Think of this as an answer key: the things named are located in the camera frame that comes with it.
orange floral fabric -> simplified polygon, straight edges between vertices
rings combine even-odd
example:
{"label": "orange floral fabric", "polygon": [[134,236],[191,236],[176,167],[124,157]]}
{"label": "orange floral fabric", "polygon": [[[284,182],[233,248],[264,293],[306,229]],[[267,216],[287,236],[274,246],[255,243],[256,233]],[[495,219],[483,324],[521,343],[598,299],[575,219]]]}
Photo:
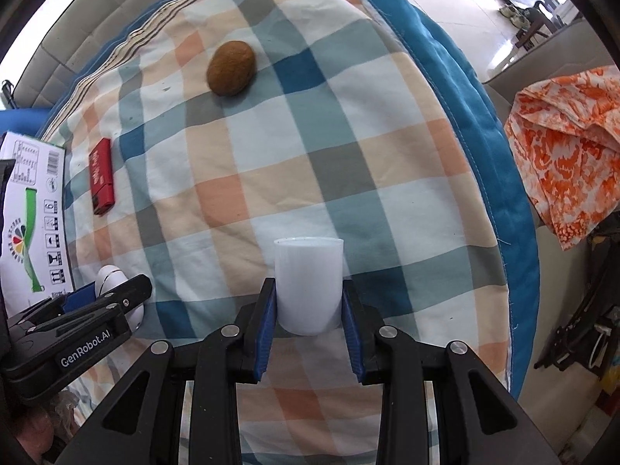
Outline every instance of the orange floral fabric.
{"label": "orange floral fabric", "polygon": [[620,72],[616,66],[520,91],[504,127],[525,190],[564,250],[620,201]]}

person's hand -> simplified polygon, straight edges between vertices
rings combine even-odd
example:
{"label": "person's hand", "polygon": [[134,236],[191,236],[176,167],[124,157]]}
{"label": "person's hand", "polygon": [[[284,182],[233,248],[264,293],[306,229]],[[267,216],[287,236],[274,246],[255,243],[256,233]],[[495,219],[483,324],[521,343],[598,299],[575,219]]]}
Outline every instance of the person's hand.
{"label": "person's hand", "polygon": [[35,463],[41,463],[42,455],[49,451],[54,441],[54,426],[45,410],[29,409],[13,424],[13,434]]}

plastic cup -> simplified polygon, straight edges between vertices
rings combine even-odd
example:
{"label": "plastic cup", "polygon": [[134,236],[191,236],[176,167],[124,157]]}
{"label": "plastic cup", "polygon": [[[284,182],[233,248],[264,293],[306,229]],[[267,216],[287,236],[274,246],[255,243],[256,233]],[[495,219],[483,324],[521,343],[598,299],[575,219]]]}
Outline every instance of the plastic cup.
{"label": "plastic cup", "polygon": [[340,325],[344,242],[331,237],[291,237],[275,244],[278,322],[297,335],[317,335]]}

white tiled floor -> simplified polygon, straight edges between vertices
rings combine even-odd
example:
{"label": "white tiled floor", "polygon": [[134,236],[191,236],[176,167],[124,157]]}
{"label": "white tiled floor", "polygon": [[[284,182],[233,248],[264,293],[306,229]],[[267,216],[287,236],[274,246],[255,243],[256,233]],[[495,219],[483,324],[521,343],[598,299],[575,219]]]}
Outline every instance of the white tiled floor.
{"label": "white tiled floor", "polygon": [[461,48],[481,82],[512,49],[517,29],[499,13],[501,0],[409,0]]}

checkered fabric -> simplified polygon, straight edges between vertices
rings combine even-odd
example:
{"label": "checkered fabric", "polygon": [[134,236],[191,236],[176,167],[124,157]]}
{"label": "checkered fabric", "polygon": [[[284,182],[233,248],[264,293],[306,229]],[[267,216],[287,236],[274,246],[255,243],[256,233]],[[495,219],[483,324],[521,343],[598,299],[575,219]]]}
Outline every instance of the checkered fabric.
{"label": "checkered fabric", "polygon": [[[219,98],[205,73],[228,40],[252,46],[258,73]],[[101,138],[117,202],[95,217],[87,167]],[[387,323],[464,340],[506,381],[508,289],[475,178],[424,75],[365,0],[163,0],[83,75],[45,139],[67,149],[76,284],[106,264],[154,284],[137,338],[72,385],[83,416],[150,341],[231,322],[288,236],[342,238],[346,274]],[[357,384],[342,329],[280,331],[263,381],[238,400],[245,463],[374,463],[381,388]],[[433,430],[435,458],[436,443]]]}

